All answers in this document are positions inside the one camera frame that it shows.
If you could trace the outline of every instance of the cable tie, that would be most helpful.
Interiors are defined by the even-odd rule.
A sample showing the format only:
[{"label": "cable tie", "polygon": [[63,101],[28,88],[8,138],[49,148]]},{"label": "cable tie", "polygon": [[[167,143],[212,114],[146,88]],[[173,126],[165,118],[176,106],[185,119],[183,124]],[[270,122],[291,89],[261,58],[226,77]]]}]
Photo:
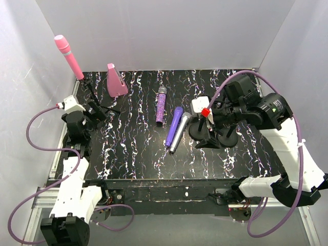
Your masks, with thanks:
[{"label": "cable tie", "polygon": [[297,144],[297,147],[304,146],[304,143],[305,143],[305,139],[303,138],[303,139],[302,139],[302,142],[299,142],[299,143]]}]

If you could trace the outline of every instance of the red tag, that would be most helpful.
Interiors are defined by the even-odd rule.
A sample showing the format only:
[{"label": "red tag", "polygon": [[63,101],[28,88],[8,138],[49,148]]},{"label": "red tag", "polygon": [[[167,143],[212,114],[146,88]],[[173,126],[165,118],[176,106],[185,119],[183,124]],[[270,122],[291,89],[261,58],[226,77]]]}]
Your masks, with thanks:
[{"label": "red tag", "polygon": [[203,110],[201,111],[201,114],[202,114],[202,116],[207,118],[207,116],[210,114],[210,112],[211,111],[209,109],[203,108]]}]

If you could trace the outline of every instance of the white wall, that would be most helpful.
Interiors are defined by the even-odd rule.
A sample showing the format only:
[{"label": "white wall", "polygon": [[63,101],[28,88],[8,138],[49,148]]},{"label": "white wall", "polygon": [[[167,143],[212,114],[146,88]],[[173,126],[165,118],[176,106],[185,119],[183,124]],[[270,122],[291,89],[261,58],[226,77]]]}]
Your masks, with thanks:
[{"label": "white wall", "polygon": [[259,67],[295,0],[37,0],[84,71]]},{"label": "white wall", "polygon": [[[35,1],[0,0],[0,238],[1,245],[20,245],[7,232],[12,209],[47,180],[54,153],[30,147],[25,139],[28,121],[37,112],[69,95],[74,80],[53,33]],[[35,122],[32,140],[56,147],[62,112]],[[32,201],[14,217],[13,229],[22,238]]]},{"label": "white wall", "polygon": [[[306,146],[328,173],[328,2],[296,0],[260,73],[286,97],[301,123]],[[328,242],[328,191],[310,208],[322,245]]]}]

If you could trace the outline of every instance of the black marbled surface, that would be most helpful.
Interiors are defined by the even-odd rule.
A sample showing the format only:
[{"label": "black marbled surface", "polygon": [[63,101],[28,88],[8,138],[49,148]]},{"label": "black marbled surface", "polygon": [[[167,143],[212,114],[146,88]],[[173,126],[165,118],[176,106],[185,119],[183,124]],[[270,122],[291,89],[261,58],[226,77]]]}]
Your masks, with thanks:
[{"label": "black marbled surface", "polygon": [[[132,71],[122,72],[129,94],[111,98],[106,72],[90,72],[101,104],[121,110],[109,113],[92,137],[92,155],[86,179],[93,178],[232,178],[274,176],[283,167],[268,141],[245,122],[237,128],[238,145],[231,149],[195,149],[188,132],[177,152],[169,154],[164,143],[175,107],[190,112],[191,100],[202,93],[213,95],[235,70]],[[159,86],[168,89],[163,127],[155,114]],[[77,98],[83,105],[89,91],[80,85]],[[60,161],[56,178],[61,177]]]}]

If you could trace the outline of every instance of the purple microphone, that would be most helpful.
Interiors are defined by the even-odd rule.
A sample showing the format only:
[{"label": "purple microphone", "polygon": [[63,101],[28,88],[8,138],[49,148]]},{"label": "purple microphone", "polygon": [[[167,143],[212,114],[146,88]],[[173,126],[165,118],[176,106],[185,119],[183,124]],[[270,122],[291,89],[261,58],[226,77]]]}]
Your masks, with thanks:
[{"label": "purple microphone", "polygon": [[179,121],[181,119],[182,114],[183,114],[183,108],[182,107],[176,107],[175,110],[174,110],[174,116],[173,116],[173,120],[172,120],[171,127],[170,127],[170,130],[169,130],[169,134],[168,134],[168,137],[166,138],[166,142],[165,142],[166,147],[171,146],[173,137],[175,135],[175,131],[176,131],[178,125],[179,125]]},{"label": "purple microphone", "polygon": [[158,89],[158,101],[157,101],[157,113],[156,113],[156,124],[158,126],[163,125],[164,107],[167,89],[164,86]]}]

